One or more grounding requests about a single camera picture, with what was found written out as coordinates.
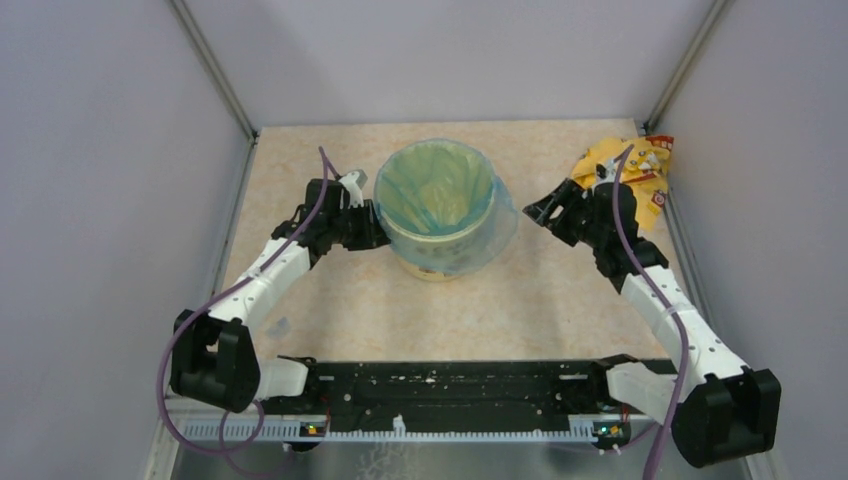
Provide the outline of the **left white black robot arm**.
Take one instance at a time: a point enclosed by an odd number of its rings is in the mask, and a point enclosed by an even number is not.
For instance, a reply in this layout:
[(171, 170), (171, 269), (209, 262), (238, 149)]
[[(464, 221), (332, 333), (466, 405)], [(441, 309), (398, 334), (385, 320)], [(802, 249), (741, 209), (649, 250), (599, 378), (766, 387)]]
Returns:
[(313, 179), (296, 216), (278, 225), (258, 258), (221, 299), (175, 321), (169, 386), (183, 397), (240, 413), (253, 401), (282, 397), (297, 413), (319, 404), (320, 386), (303, 359), (261, 361), (253, 332), (296, 280), (339, 245), (377, 249), (389, 239), (362, 188), (367, 176), (353, 170), (337, 180)]

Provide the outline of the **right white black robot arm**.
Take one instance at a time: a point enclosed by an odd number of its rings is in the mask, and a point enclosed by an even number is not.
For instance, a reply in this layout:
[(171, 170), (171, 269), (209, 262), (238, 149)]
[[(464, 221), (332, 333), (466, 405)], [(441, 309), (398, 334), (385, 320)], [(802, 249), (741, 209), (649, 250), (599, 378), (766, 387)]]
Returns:
[(673, 442), (696, 468), (770, 451), (782, 386), (753, 369), (712, 330), (689, 300), (668, 259), (642, 236), (637, 200), (624, 184), (582, 187), (567, 178), (523, 213), (569, 246), (589, 246), (601, 275), (641, 315), (676, 369), (670, 379), (644, 363), (608, 357), (586, 385), (589, 404), (612, 412), (626, 404), (659, 426), (647, 472)]

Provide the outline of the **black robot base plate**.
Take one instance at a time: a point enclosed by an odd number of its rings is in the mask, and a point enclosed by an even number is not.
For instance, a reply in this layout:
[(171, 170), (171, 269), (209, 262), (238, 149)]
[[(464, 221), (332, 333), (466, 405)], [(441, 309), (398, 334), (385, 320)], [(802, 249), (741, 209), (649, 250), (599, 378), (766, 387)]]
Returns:
[(270, 415), (328, 417), (334, 433), (565, 431), (580, 415), (634, 414), (611, 399), (592, 360), (325, 362), (308, 359), (304, 391), (262, 403)]

